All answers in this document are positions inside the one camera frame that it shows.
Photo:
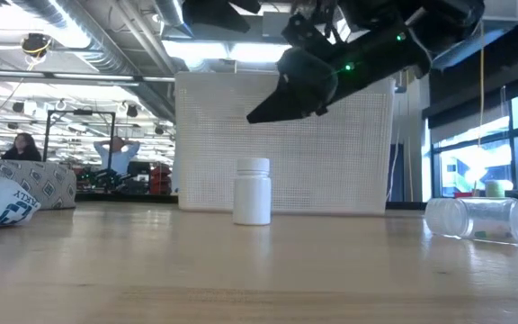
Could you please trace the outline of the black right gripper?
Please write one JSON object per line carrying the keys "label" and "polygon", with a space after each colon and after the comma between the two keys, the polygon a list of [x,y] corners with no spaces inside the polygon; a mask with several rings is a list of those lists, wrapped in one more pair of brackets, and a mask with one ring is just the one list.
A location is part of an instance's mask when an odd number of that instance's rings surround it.
{"label": "black right gripper", "polygon": [[321,34],[301,37],[281,57],[281,88],[246,119],[256,124],[321,116],[328,105],[405,68],[414,68],[420,77],[431,69],[428,50],[405,26],[379,28],[335,44]]}

